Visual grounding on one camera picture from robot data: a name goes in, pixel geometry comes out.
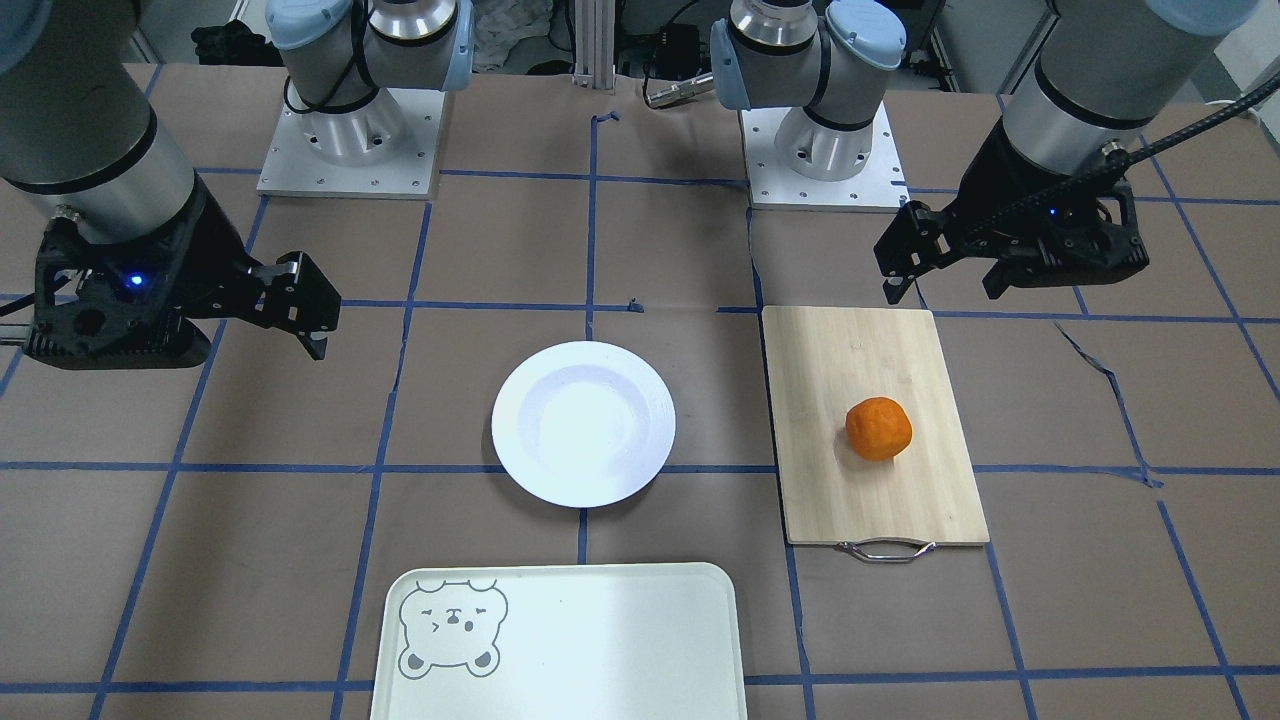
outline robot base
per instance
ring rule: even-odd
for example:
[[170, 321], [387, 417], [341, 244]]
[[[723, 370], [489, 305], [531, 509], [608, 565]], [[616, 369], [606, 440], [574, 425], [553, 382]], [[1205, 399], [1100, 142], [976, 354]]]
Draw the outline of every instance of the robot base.
[[438, 174], [447, 94], [401, 88], [389, 92], [412, 132], [394, 155], [374, 165], [332, 164], [308, 146], [302, 118], [282, 108], [271, 147], [262, 161], [257, 192], [288, 197], [430, 200]]
[[846, 181], [808, 178], [778, 156], [773, 137], [788, 111], [790, 108], [762, 108], [739, 113], [753, 208], [896, 213], [910, 200], [883, 104], [873, 120], [876, 145], [867, 158], [867, 167]]

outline orange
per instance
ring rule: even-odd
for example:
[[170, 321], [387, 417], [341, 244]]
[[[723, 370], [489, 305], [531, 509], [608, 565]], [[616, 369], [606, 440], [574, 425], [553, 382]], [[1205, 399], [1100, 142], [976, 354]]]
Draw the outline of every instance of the orange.
[[845, 415], [845, 434], [854, 452], [872, 462], [888, 460], [911, 445], [911, 420], [888, 397], [869, 397]]

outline bear drawing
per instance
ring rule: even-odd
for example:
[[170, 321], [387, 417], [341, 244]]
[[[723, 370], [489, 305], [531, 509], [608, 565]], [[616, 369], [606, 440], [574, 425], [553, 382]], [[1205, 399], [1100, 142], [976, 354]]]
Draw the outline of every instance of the bear drawing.
[[497, 584], [415, 583], [399, 609], [406, 644], [398, 661], [401, 674], [416, 680], [431, 667], [462, 665], [476, 678], [493, 674], [500, 657], [498, 629], [507, 618], [507, 596]]

